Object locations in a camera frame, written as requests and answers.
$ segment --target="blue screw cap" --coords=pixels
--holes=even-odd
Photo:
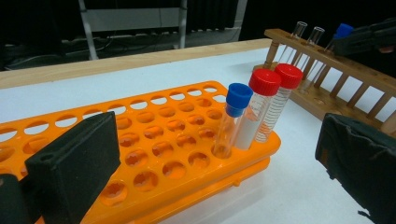
[[[335,32],[335,35],[333,38],[342,38],[342,37],[346,37],[348,35],[350,35],[350,33],[352,33],[353,31],[353,27],[345,24],[345,23],[341,23],[338,28],[337,31]]]
[[[242,83],[231,84],[226,97],[227,114],[233,118],[241,116],[252,95],[253,90],[248,85]]]

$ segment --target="wooden rack base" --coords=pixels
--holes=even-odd
[[[396,78],[380,73],[365,65],[349,60],[348,58],[324,53],[324,48],[321,46],[308,47],[306,45],[306,40],[291,39],[290,33],[285,31],[269,29],[265,30],[264,34],[272,38],[272,43],[268,50],[265,63],[256,65],[254,69],[262,67],[274,69],[277,65],[274,59],[280,44],[295,49],[295,57],[301,53],[309,57],[303,71],[304,78],[300,87],[310,84],[309,82],[311,81],[306,79],[306,76],[312,68],[314,61],[325,64],[323,72],[320,73],[318,79],[316,79],[314,83],[311,83],[312,88],[309,89],[309,92],[304,92],[299,89],[294,90],[290,96],[292,101],[296,102],[319,119],[323,119],[324,115],[328,112],[341,114],[361,120],[384,133],[396,136],[396,108],[395,112],[393,112],[385,122],[375,117],[392,97],[396,97]],[[320,85],[331,68],[341,71],[342,75],[333,89],[327,91],[320,87]],[[351,99],[346,102],[338,97],[337,94],[346,83],[348,77],[354,77],[362,83]],[[373,108],[366,113],[357,108],[355,104],[369,87],[376,88],[382,91],[383,94]]]

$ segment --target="metal frame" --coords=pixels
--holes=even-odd
[[[78,3],[90,60],[99,59],[92,32],[178,26],[178,48],[185,48],[187,0],[181,0],[180,7],[167,8],[87,9],[84,0],[78,0]]]

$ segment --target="empty test tube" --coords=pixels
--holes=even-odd
[[[214,156],[220,159],[227,159],[231,156],[238,120],[248,106],[252,94],[253,90],[247,85],[233,83],[229,86],[225,113],[221,118],[215,146],[212,150]]]
[[[253,95],[238,125],[234,146],[249,149],[262,118],[268,110],[271,98],[280,85],[280,76],[269,69],[256,69],[248,83]]]
[[[345,23],[341,23],[338,26],[334,36],[332,37],[332,40],[326,46],[326,49],[323,51],[323,53],[332,53],[332,50],[334,48],[333,40],[336,38],[346,37],[346,36],[350,35],[350,33],[352,33],[352,31],[353,31],[352,26],[345,24]],[[308,75],[306,76],[307,79],[309,77],[312,78],[311,82],[305,82],[305,85],[299,89],[299,92],[307,94],[307,91],[318,80],[318,77],[321,76],[322,73],[324,73],[323,71],[325,71],[325,67],[326,67],[326,65],[324,63],[318,64],[318,61],[315,61],[314,65],[312,66],[311,70],[309,71]]]
[[[297,21],[297,24],[294,27],[293,33],[291,33],[290,38],[296,39],[296,40],[300,39],[305,31],[306,26],[307,26],[306,22]],[[279,58],[278,62],[279,63],[288,62],[293,52],[294,52],[293,48],[286,46],[285,48],[283,48],[283,51],[280,54],[280,58]]]
[[[306,40],[306,45],[308,47],[314,47],[319,42],[320,38],[323,36],[323,33],[324,33],[323,28],[315,26],[311,32],[311,35]],[[299,53],[297,55],[297,58],[294,59],[294,62],[291,62],[291,63],[294,64],[295,66],[299,66],[299,63],[301,62],[302,57],[303,57],[303,54]],[[308,60],[308,58],[306,57],[304,59],[302,65],[299,66],[299,68],[304,69],[307,60]]]
[[[265,113],[262,119],[260,128],[256,132],[255,140],[261,143],[268,140],[277,119],[285,107],[286,102],[289,100],[292,90],[299,86],[303,78],[303,72],[296,66],[288,63],[279,63],[275,67],[275,72],[280,75],[281,82],[276,95],[268,106],[267,113]]]

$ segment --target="red cap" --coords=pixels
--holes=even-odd
[[[280,81],[280,75],[277,73],[266,68],[259,68],[253,71],[248,85],[260,95],[273,96],[279,89]]]
[[[296,66],[288,63],[279,63],[275,72],[280,75],[282,82],[280,86],[286,89],[295,89],[303,78],[303,72]]]

